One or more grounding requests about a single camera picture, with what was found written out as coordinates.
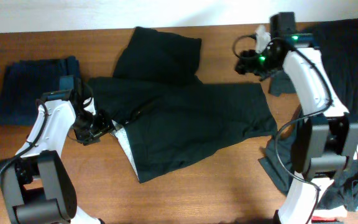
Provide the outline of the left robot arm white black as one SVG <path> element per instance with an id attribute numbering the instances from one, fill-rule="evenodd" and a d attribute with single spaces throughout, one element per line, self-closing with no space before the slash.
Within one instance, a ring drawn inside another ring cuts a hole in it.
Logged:
<path id="1" fill-rule="evenodd" d="M 69 132 L 84 146 L 114 129 L 96 110 L 92 89 L 76 76 L 60 78 L 59 89 L 36 101 L 38 115 L 15 156 L 0 161 L 0 188 L 11 223 L 102 223 L 77 204 L 61 160 Z"/>

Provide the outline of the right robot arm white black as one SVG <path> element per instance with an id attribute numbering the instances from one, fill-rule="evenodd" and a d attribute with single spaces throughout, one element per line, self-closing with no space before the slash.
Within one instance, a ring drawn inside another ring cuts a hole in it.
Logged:
<path id="1" fill-rule="evenodd" d="M 271 16 L 269 31 L 260 26 L 249 37 L 255 40 L 255 48 L 236 54 L 235 71 L 265 80 L 283 70 L 303 112 L 280 128 L 303 124 L 291 150 L 293 169 L 286 171 L 293 181 L 273 222 L 311 223 L 322 194 L 353 162 L 358 120 L 334 91 L 313 34 L 296 30 L 294 12 Z"/>

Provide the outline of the black t-shirt with white print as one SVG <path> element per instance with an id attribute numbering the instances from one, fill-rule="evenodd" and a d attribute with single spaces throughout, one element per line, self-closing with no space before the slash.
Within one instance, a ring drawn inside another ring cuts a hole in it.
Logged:
<path id="1" fill-rule="evenodd" d="M 302 29 L 319 46 L 324 69 L 341 102 L 358 118 L 358 19 L 320 22 Z M 358 145 L 351 168 L 321 196 L 317 208 L 358 210 Z"/>

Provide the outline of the black shorts with zipper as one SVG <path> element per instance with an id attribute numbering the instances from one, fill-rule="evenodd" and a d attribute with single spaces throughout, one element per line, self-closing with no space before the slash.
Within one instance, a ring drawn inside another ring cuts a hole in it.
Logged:
<path id="1" fill-rule="evenodd" d="M 260 84 L 198 79 L 201 44 L 137 27 L 113 75 L 88 81 L 141 183 L 277 130 Z"/>

